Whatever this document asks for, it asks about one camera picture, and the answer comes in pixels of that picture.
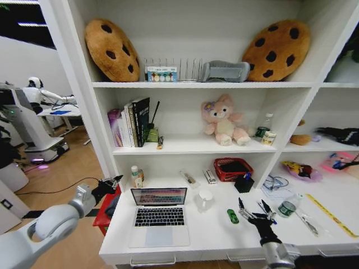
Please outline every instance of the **measuring tape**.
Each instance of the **measuring tape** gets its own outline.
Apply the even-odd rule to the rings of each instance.
[[[318,202],[312,195],[309,193],[306,194],[306,196],[315,203],[328,217],[330,217],[332,220],[335,221],[336,224],[339,225],[340,228],[342,228],[349,236],[353,238],[359,237],[359,235],[356,235],[352,231],[349,230],[348,227],[346,227],[340,220],[338,220],[328,209],[326,209],[320,202]]]

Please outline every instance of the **robotic arm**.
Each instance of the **robotic arm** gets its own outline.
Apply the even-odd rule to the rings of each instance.
[[[300,251],[295,245],[283,244],[272,231],[271,224],[274,223],[273,213],[270,207],[262,200],[264,210],[267,214],[250,213],[238,198],[240,204],[239,213],[249,222],[256,226],[260,235],[260,244],[263,247],[265,259],[271,269],[295,268],[294,261],[300,256]]]
[[[74,95],[60,96],[45,90],[44,84],[38,77],[29,77],[29,85],[23,88],[23,91],[30,103],[41,104],[41,99],[45,96],[51,101],[76,104]]]
[[[101,180],[92,191],[88,185],[81,184],[67,205],[52,206],[17,231],[1,235],[0,268],[31,268],[44,252],[68,237],[76,229],[79,219],[86,216],[107,193],[114,194],[121,178],[120,175]],[[34,235],[41,241],[33,241]]]

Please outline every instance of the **white desk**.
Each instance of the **white desk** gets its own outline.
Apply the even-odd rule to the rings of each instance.
[[[290,179],[285,171],[278,171]],[[359,180],[340,173],[341,178],[325,177],[321,183],[308,184],[299,180],[291,180],[295,188],[303,193],[311,193],[325,205],[336,217],[346,224],[352,231],[359,234],[357,214],[359,207]],[[195,177],[201,183],[200,188],[208,188],[214,195],[215,204],[206,213],[198,213],[194,204],[194,196],[198,192],[190,187],[185,202],[187,224],[190,232],[191,245],[175,248],[129,248],[129,238],[135,217],[135,202],[129,188],[121,195],[111,224],[100,250],[100,256],[109,265],[124,265],[133,262],[155,260],[159,263],[173,260],[176,256],[181,261],[205,261],[215,259],[231,259],[235,261],[255,261],[263,259],[264,255],[259,243],[256,228],[244,220],[238,213],[240,223],[232,224],[227,215],[227,209],[238,211],[238,196],[243,199],[245,206],[254,212],[262,212],[256,201],[263,198],[273,208],[273,203],[259,189],[250,193],[239,194],[233,183],[219,182],[209,186],[204,177]],[[144,187],[188,187],[185,181],[175,178],[146,179]],[[350,192],[351,203],[344,202],[342,196],[345,191]],[[272,225],[273,231],[285,243],[292,243],[299,247],[302,255],[350,255],[359,254],[359,238],[349,237],[333,220],[327,217],[319,208],[305,197],[301,208],[313,217],[320,225],[329,231],[321,237],[315,237],[302,223],[297,215],[288,219],[276,217],[278,224]]]
[[[69,111],[65,114],[61,114],[61,115],[56,115],[56,114],[51,114],[55,111]],[[64,136],[70,132],[72,132],[73,130],[77,129],[78,126],[76,127],[73,127],[70,123],[70,121],[68,120],[68,117],[78,117],[78,116],[81,116],[81,112],[79,110],[78,107],[74,106],[74,105],[70,105],[70,104],[67,104],[67,105],[64,105],[63,107],[61,108],[58,108],[56,110],[53,110],[52,108],[48,108],[48,109],[44,109],[41,113],[38,114],[39,117],[41,117],[43,119],[43,122],[46,126],[46,129],[47,131],[52,135],[54,136],[54,131],[53,129],[51,128],[46,116],[55,116],[55,117],[61,117],[63,119],[63,121],[65,122],[66,124],[66,127],[68,129],[68,131],[64,132],[63,134],[61,134],[60,136]],[[88,143],[90,142],[90,139],[88,139],[84,145],[87,145]]]

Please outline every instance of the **laptop screen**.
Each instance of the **laptop screen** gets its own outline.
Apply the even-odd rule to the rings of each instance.
[[[131,189],[138,206],[184,205],[187,188]]]

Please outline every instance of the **pen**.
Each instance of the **pen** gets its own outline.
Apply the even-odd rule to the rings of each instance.
[[[308,227],[308,229],[315,235],[318,236],[318,230],[316,229],[316,227],[314,227],[304,216],[300,216],[297,212],[295,212],[297,214],[297,216],[303,221],[303,223],[305,224],[305,226]]]
[[[264,206],[261,204],[261,202],[257,202],[257,204],[258,204],[259,207],[263,210],[264,213],[268,214],[268,212],[265,211]],[[274,224],[277,224],[276,220],[273,219],[273,216],[275,215],[275,213],[271,213],[271,214],[272,214],[272,217],[271,217],[271,218],[272,218],[272,220],[273,220],[273,223],[274,223]]]

